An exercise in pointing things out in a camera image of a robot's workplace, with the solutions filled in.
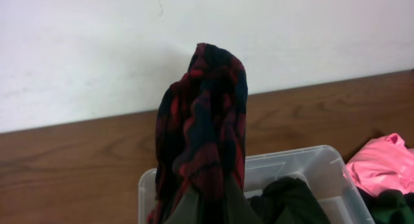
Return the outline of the black garment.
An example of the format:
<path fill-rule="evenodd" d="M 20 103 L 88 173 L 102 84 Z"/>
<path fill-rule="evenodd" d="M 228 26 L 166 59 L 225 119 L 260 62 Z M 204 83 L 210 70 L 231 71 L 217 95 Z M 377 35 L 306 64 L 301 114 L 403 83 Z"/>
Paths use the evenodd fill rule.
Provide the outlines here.
<path fill-rule="evenodd" d="M 248 202 L 265 224 L 330 224 L 306 182 L 299 178 L 282 177 Z"/>

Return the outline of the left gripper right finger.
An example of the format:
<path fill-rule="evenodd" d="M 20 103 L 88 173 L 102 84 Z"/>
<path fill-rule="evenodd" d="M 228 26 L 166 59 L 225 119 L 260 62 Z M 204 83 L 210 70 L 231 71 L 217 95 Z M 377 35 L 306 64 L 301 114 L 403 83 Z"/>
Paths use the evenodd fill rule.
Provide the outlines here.
<path fill-rule="evenodd" d="M 261 219 L 250 208 L 243 191 L 233 176 L 225 181 L 224 206 L 227 224 L 262 224 Z"/>

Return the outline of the dark green garment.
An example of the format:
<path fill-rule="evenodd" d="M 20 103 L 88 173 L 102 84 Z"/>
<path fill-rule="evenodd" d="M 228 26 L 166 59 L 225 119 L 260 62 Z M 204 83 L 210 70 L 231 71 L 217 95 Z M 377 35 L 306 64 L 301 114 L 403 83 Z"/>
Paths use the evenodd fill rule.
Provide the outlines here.
<path fill-rule="evenodd" d="M 385 190 L 369 207 L 376 224 L 413 224 L 413 193 Z"/>

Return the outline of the red navy plaid shirt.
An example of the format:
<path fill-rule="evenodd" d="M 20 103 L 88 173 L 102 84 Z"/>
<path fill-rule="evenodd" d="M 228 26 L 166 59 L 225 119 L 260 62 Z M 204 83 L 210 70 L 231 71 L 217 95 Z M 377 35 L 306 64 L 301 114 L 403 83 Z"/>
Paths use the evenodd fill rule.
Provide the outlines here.
<path fill-rule="evenodd" d="M 200 43 L 187 72 L 170 85 L 157 113 L 155 208 L 148 223 L 165 223 L 189 192 L 198 200 L 185 214 L 197 223 L 226 223 L 225 181 L 245 180 L 248 86 L 241 61 Z"/>

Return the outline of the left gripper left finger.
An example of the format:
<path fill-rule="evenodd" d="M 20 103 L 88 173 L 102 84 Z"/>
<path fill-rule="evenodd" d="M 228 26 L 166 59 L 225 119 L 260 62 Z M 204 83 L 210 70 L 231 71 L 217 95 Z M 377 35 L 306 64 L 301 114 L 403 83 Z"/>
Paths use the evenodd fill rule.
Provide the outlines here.
<path fill-rule="evenodd" d="M 198 224 L 201 199 L 192 187 L 183 195 L 176 209 L 164 224 Z"/>

